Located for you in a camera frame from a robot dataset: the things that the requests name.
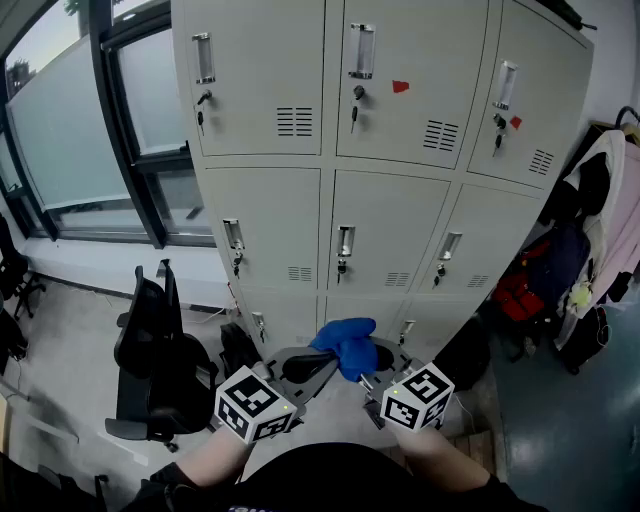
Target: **floor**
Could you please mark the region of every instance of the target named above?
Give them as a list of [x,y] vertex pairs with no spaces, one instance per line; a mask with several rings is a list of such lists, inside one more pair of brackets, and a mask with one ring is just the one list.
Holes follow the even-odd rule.
[[[12,416],[10,457],[30,470],[39,464],[93,488],[93,475],[110,477],[106,498],[111,510],[119,510],[138,489],[142,478],[175,460],[180,453],[197,448],[208,431],[181,436],[178,454],[152,442],[115,439],[104,430],[104,419],[116,409],[118,367],[113,348],[119,329],[116,319],[129,309],[130,301],[44,281],[47,292],[33,298],[35,317],[23,315],[20,324],[30,343],[29,355],[18,364],[10,360],[5,378],[31,396],[30,402],[10,398],[16,411],[27,410],[54,426],[75,433],[79,442],[57,439]],[[184,330],[198,338],[219,367],[220,325],[224,315],[183,310]],[[473,390],[458,393],[470,414],[457,401],[447,409],[443,432],[449,437],[476,430],[493,430],[498,476],[506,478],[504,443],[497,408],[495,380],[489,370]],[[386,449],[394,440],[379,431],[362,409],[364,389],[345,381],[339,373],[318,397],[307,404],[305,425],[290,434],[261,441],[253,451],[244,478],[279,454],[300,445],[325,441],[348,441]]]
[[494,336],[509,484],[522,499],[551,511],[640,510],[638,291],[626,311],[606,308],[610,341],[577,376],[550,343],[512,364],[505,336]]

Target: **window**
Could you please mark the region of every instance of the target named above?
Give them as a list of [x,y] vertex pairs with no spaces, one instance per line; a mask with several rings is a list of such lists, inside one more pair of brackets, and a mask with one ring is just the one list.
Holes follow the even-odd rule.
[[[162,16],[166,25],[158,21]],[[141,36],[138,21],[144,17],[153,28]],[[186,144],[169,23],[168,11],[148,9],[122,23],[113,46],[103,43],[118,110],[114,117],[131,173],[143,176],[138,193],[150,196],[166,243],[215,246]]]
[[5,61],[9,99],[89,32],[88,9],[88,1],[59,0],[20,39]]
[[26,170],[59,229],[141,228],[107,135],[88,38],[33,78],[8,110]]
[[0,179],[2,179],[2,183],[7,189],[7,192],[13,192],[14,190],[22,188],[22,183],[13,165],[4,133],[0,133]]
[[20,202],[22,203],[22,208],[24,209],[24,215],[26,215],[29,218],[29,220],[33,223],[34,227],[38,230],[43,229],[42,223],[40,222],[40,219],[38,219],[36,212],[33,211],[33,208],[31,207],[31,203],[29,202],[29,200],[26,197],[21,197]]
[[187,139],[178,95],[171,30],[118,51],[137,155],[179,150]]
[[25,237],[215,246],[186,143],[169,0],[59,0],[4,66],[0,192]]
[[169,234],[211,236],[209,219],[192,170],[162,172],[147,179]]

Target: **blue cloth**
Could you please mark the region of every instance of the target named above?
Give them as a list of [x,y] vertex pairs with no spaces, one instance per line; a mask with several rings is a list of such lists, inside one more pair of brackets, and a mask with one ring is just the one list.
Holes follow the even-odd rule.
[[317,350],[333,350],[340,358],[340,371],[345,379],[357,382],[361,373],[378,368],[378,351],[369,335],[376,330],[372,318],[334,320],[325,325],[311,346]]

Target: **frosted glass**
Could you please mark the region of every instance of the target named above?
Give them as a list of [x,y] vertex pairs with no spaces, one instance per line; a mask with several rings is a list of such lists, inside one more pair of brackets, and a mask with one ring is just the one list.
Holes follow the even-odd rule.
[[22,186],[16,168],[13,165],[11,159],[11,153],[9,153],[9,146],[7,146],[7,139],[4,133],[0,133],[0,175],[2,176],[2,182],[7,190],[16,190]]
[[88,36],[38,73],[9,110],[45,209],[129,198],[102,117]]
[[171,151],[185,145],[171,30],[118,52],[122,80],[140,153]]
[[211,227],[193,171],[157,175],[160,191],[154,196],[169,233],[211,235]]

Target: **locker handle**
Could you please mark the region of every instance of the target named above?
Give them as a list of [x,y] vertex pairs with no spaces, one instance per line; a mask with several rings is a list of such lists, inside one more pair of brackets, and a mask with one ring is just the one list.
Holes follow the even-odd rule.
[[449,261],[453,256],[453,253],[457,249],[461,238],[462,233],[447,233],[447,238],[445,238],[442,249],[440,249],[440,255],[438,256],[438,259],[440,261]]
[[364,23],[351,23],[351,78],[369,80],[373,77],[373,49],[376,39],[376,27]]
[[503,60],[500,66],[500,75],[498,77],[498,99],[493,102],[493,106],[501,110],[509,110],[511,102],[511,94],[516,81],[518,66],[508,60]]
[[211,84],[215,82],[213,56],[211,54],[211,32],[195,34],[191,36],[191,40],[196,43],[196,53],[198,56],[198,72],[200,77],[196,78],[196,83]]
[[353,254],[353,238],[355,236],[355,226],[338,226],[338,243],[336,244],[337,256],[346,258]]
[[224,230],[229,239],[229,246],[236,251],[242,251],[245,248],[242,239],[242,231],[240,231],[240,222],[238,219],[222,219]]

